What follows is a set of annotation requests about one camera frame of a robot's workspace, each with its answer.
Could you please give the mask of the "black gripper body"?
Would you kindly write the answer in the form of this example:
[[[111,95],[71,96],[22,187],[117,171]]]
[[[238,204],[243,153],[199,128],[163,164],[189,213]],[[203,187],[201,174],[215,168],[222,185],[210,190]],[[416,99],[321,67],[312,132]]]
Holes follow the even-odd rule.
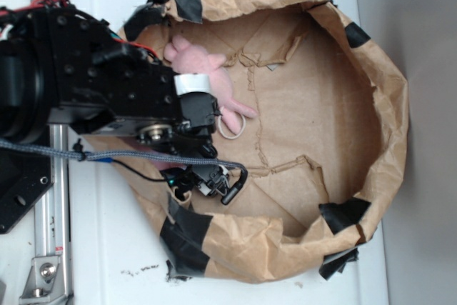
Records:
[[[209,78],[178,75],[138,48],[116,42],[86,55],[71,79],[71,128],[78,134],[133,137],[157,161],[160,180],[181,193],[197,187],[229,202],[229,172],[212,144],[219,105]]]

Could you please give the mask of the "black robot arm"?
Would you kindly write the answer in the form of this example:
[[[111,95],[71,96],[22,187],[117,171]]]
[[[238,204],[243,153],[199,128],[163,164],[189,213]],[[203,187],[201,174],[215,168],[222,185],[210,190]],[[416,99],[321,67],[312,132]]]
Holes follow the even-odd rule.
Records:
[[[1,28],[2,138],[27,144],[50,124],[131,137],[182,158],[187,171],[170,184],[227,196],[227,169],[200,164],[217,156],[218,107],[207,75],[174,72],[68,0],[2,8]]]

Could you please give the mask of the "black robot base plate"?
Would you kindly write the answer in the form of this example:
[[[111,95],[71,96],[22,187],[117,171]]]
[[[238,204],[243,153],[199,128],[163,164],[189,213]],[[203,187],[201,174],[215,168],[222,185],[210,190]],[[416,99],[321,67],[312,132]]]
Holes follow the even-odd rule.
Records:
[[[1,150],[1,233],[9,233],[53,185],[51,158]]]

